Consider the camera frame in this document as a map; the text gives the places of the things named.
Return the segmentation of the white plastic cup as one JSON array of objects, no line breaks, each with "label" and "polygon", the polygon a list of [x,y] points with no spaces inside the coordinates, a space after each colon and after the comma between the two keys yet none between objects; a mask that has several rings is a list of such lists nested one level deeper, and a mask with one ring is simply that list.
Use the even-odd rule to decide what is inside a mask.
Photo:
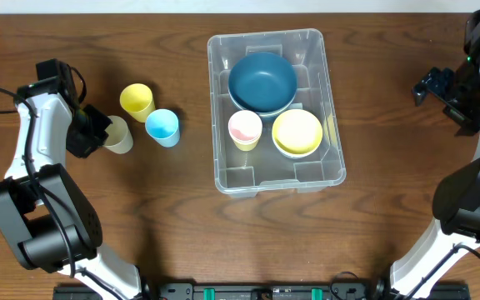
[{"label": "white plastic cup", "polygon": [[127,122],[119,116],[108,118],[112,123],[106,128],[107,139],[103,146],[116,154],[128,153],[133,148],[133,136]]}]

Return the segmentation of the yellow bowl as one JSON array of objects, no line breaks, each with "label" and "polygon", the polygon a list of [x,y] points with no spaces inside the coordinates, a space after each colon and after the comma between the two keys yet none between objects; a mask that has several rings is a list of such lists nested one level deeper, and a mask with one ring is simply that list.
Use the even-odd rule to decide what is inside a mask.
[{"label": "yellow bowl", "polygon": [[318,118],[302,109],[291,109],[279,115],[272,125],[272,141],[290,153],[306,153],[318,148],[323,128]]}]

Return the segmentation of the cream large bowl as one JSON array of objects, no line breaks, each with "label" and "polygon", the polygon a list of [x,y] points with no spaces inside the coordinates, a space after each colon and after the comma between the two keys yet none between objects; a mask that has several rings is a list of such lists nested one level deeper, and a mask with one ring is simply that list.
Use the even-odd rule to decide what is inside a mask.
[{"label": "cream large bowl", "polygon": [[295,98],[293,93],[291,97],[281,95],[257,96],[248,94],[240,97],[234,92],[230,92],[229,96],[233,105],[240,110],[248,110],[256,113],[272,113],[281,110],[292,104]]}]

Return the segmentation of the yellow plastic cup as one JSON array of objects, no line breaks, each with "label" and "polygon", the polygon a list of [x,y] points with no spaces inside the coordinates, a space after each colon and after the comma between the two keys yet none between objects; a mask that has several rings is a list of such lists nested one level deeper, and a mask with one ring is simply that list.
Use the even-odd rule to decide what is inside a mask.
[{"label": "yellow plastic cup", "polygon": [[140,123],[145,123],[155,110],[153,92],[142,83],[134,83],[125,87],[120,94],[122,109]]},{"label": "yellow plastic cup", "polygon": [[235,146],[244,152],[249,152],[252,151],[258,144],[258,140],[252,141],[252,142],[242,142],[242,141],[233,141]]}]

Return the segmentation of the light blue plastic cup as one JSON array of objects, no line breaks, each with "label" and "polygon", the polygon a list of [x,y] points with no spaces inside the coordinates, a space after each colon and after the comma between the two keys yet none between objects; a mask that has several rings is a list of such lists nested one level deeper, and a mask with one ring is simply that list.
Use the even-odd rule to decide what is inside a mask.
[{"label": "light blue plastic cup", "polygon": [[165,148],[171,148],[180,140],[178,116],[168,109],[157,109],[149,114],[145,122],[147,134]]}]

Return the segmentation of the dark blue top bowl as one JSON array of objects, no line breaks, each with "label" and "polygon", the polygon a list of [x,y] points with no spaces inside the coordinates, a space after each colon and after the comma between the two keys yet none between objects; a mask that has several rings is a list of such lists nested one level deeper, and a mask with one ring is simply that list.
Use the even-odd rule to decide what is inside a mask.
[{"label": "dark blue top bowl", "polygon": [[270,52],[255,52],[238,61],[232,68],[227,87],[243,98],[245,95],[281,95],[291,97],[298,89],[293,65]]}]

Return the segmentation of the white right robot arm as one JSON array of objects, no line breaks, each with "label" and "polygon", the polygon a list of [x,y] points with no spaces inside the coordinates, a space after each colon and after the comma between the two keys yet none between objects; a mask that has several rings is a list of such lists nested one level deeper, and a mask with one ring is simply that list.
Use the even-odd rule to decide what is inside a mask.
[{"label": "white right robot arm", "polygon": [[438,284],[465,254],[480,247],[480,9],[467,20],[466,61],[453,71],[432,68],[412,89],[421,105],[429,94],[441,100],[444,113],[461,134],[477,134],[472,161],[445,177],[432,200],[432,221],[423,235],[377,282],[375,299],[467,299],[467,288]]}]

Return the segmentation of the white small bowl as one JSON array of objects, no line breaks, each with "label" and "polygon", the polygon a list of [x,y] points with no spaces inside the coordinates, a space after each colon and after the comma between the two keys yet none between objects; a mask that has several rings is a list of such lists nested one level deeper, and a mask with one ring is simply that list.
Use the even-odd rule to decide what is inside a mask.
[{"label": "white small bowl", "polygon": [[305,152],[305,153],[299,153],[299,154],[295,154],[295,153],[291,153],[291,152],[287,152],[285,151],[282,147],[280,147],[278,144],[275,144],[277,150],[283,155],[285,156],[286,158],[291,158],[291,159],[301,159],[301,158],[305,158],[313,153],[315,153],[318,148],[314,148],[312,149],[311,151],[309,152]]}]

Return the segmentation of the pink plastic cup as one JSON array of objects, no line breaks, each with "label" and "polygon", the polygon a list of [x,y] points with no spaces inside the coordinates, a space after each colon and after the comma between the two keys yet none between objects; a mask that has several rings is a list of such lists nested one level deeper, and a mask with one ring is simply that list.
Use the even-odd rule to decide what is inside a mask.
[{"label": "pink plastic cup", "polygon": [[235,112],[228,121],[227,129],[231,138],[240,143],[251,143],[262,135],[262,119],[252,111]]}]

